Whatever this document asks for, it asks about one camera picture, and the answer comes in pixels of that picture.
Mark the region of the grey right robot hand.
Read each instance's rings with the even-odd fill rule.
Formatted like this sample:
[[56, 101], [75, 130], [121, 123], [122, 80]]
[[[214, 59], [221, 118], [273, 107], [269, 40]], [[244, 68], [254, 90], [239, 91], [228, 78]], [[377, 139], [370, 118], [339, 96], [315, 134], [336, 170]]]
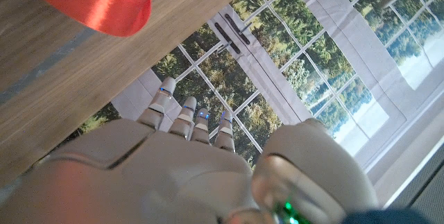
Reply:
[[210, 141], [189, 97], [161, 129], [166, 78], [135, 120], [118, 119], [51, 153], [1, 205], [2, 223], [340, 223], [378, 207], [370, 180], [324, 125], [279, 127], [256, 165], [234, 148], [232, 117]]

